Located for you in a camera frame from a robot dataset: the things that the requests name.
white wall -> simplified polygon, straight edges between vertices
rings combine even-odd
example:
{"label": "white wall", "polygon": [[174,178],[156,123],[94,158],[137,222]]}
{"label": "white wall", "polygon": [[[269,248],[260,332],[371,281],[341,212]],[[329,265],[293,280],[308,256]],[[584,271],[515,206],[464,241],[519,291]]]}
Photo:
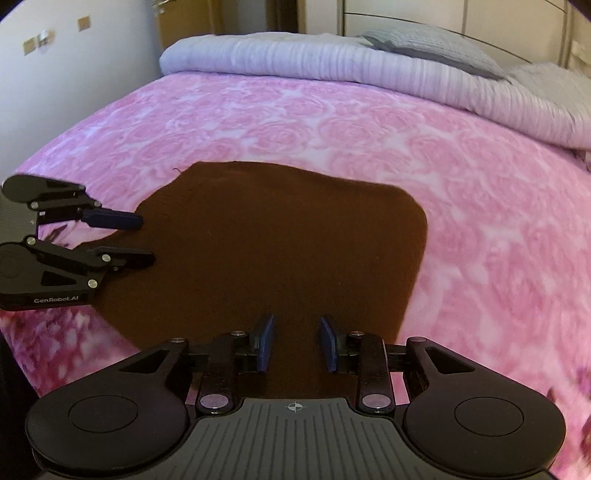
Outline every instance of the white wall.
{"label": "white wall", "polygon": [[[78,32],[77,19],[92,26]],[[53,43],[24,56],[42,30]],[[50,140],[160,76],[149,0],[25,0],[0,23],[0,181]]]}
{"label": "white wall", "polygon": [[340,0],[306,0],[306,33],[341,35],[341,9]]}

rose pattern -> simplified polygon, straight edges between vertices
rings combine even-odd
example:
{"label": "rose pattern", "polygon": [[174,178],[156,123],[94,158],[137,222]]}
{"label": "rose pattern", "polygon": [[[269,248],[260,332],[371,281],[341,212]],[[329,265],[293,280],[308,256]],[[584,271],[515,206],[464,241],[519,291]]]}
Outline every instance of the rose pattern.
{"label": "rose pattern", "polygon": [[[193,163],[233,160],[413,195],[429,230],[399,342],[432,338],[547,395],[568,427],[553,473],[591,476],[591,177],[571,152],[377,87],[179,73],[77,124],[19,171],[134,210]],[[109,234],[74,222],[40,232],[71,248]],[[91,307],[0,312],[0,329],[41,395],[135,352]]]}

white comforter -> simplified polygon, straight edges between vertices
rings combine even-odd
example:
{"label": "white comforter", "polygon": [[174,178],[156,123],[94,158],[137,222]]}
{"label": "white comforter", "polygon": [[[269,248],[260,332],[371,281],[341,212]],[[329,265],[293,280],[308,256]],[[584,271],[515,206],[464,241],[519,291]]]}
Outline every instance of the white comforter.
{"label": "white comforter", "polygon": [[164,52],[160,65],[164,74],[193,70],[374,85],[468,110],[546,143],[591,150],[591,106],[574,111],[517,82],[375,50],[357,38],[274,32],[205,35],[180,40]]}

white wardrobe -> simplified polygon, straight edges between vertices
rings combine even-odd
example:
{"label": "white wardrobe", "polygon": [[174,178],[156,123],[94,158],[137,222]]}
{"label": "white wardrobe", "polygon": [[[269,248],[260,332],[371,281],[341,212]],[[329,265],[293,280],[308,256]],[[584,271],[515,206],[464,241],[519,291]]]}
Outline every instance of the white wardrobe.
{"label": "white wardrobe", "polygon": [[436,25],[464,36],[501,67],[565,64],[571,7],[566,0],[306,0],[306,32],[346,36],[388,28],[391,19]]}

brown cloth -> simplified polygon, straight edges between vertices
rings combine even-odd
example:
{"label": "brown cloth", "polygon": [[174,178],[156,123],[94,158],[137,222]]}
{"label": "brown cloth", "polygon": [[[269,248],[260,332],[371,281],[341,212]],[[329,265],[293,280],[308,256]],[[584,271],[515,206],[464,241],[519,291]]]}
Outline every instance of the brown cloth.
{"label": "brown cloth", "polygon": [[111,275],[95,307],[139,348],[276,315],[265,379],[239,381],[267,398],[355,395],[354,378],[326,371],[320,316],[394,343],[427,236],[398,188],[264,163],[197,163],[137,211],[140,231],[97,244],[150,249],[156,263]]}

